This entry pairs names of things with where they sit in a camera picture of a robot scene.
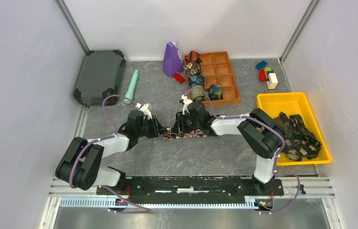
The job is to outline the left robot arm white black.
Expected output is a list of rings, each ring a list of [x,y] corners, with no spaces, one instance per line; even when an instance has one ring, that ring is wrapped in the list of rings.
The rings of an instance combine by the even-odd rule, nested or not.
[[[155,138],[168,130],[149,111],[132,110],[116,134],[98,138],[75,137],[59,162],[55,176],[71,188],[88,190],[95,185],[108,185],[114,194],[126,190],[123,172],[101,167],[102,159],[132,149],[139,138]]]

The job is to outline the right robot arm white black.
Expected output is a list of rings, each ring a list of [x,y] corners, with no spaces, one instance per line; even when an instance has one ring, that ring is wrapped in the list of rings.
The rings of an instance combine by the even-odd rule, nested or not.
[[[247,114],[217,116],[210,114],[201,102],[183,99],[181,103],[182,111],[176,114],[171,131],[182,136],[241,135],[256,153],[253,190],[259,195],[266,194],[272,187],[276,158],[285,147],[284,129],[260,108]]]

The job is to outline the black pink rose tie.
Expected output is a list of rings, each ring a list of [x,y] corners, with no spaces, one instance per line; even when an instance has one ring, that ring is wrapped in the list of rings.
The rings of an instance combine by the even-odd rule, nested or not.
[[[167,127],[167,132],[161,134],[159,137],[162,139],[181,139],[181,138],[197,138],[207,137],[207,135],[200,129],[191,130],[189,133],[174,133],[171,127]]]

